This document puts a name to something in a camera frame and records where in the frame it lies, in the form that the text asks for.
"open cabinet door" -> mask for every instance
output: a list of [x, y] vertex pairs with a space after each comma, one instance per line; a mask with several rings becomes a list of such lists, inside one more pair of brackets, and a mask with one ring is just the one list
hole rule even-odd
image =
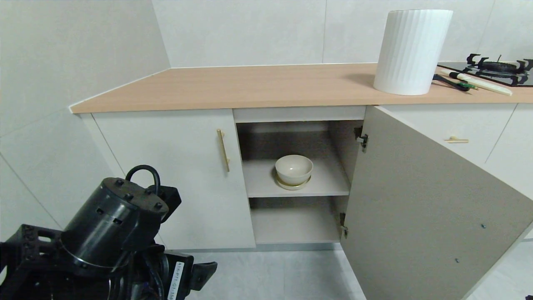
[[363, 134], [341, 244], [367, 299], [466, 298], [533, 201], [384, 108], [367, 108]]

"gray floor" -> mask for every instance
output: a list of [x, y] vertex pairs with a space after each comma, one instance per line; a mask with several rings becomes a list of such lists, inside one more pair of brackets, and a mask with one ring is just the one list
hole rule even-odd
[[[341, 250], [195, 253], [219, 268], [187, 300], [365, 300]], [[524, 300], [533, 295], [533, 242], [521, 243], [468, 300]]]

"door hinge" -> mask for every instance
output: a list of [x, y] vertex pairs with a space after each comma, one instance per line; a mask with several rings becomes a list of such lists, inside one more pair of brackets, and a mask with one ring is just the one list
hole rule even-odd
[[356, 141], [361, 143], [363, 153], [366, 153], [366, 146], [368, 145], [368, 135], [363, 135], [363, 127], [355, 127], [353, 133], [356, 135]]
[[346, 213], [342, 212], [339, 214], [339, 220], [341, 223], [342, 235], [345, 239], [348, 238], [348, 227], [344, 226], [344, 220], [346, 219]]

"stove burner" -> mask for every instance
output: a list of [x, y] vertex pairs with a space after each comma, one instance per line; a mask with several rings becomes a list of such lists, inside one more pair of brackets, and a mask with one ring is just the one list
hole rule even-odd
[[490, 75], [527, 75], [527, 72], [533, 68], [533, 59], [517, 60], [519, 64], [517, 66], [506, 62], [486, 61], [489, 59], [488, 57], [482, 57], [479, 62], [475, 62], [474, 57], [476, 56], [479, 56], [479, 54], [470, 54], [466, 62], [470, 67], [475, 67], [479, 71]]
[[480, 77], [480, 78], [486, 78], [491, 79], [493, 81], [498, 82], [497, 80], [494, 80], [494, 78], [505, 78], [510, 79], [511, 83], [509, 86], [517, 86], [520, 84], [524, 84], [528, 79], [528, 73], [522, 73], [522, 74], [515, 74], [515, 73], [504, 73], [504, 72], [498, 72], [498, 71], [490, 71], [487, 69], [479, 69], [477, 66], [467, 66], [464, 68], [464, 70], [461, 71], [465, 74], [473, 73], [473, 75]]

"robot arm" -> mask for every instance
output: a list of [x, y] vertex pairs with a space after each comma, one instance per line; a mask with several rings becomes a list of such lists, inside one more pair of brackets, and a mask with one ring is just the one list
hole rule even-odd
[[[154, 185], [131, 182], [138, 170], [150, 171]], [[201, 290], [217, 263], [194, 264], [154, 242], [180, 204], [177, 189], [161, 186], [148, 165], [105, 178], [64, 231], [23, 224], [0, 243], [0, 300], [182, 300]]]

